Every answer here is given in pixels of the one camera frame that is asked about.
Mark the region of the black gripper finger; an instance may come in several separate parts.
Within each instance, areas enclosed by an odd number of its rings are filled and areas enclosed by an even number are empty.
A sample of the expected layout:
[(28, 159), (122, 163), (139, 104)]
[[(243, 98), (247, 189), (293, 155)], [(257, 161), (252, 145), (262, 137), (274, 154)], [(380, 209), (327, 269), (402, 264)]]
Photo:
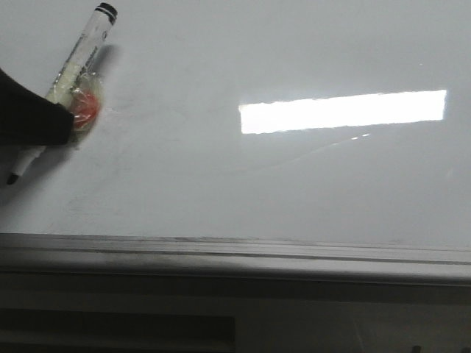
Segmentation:
[(74, 115), (1, 72), (1, 145), (62, 146), (71, 137)]

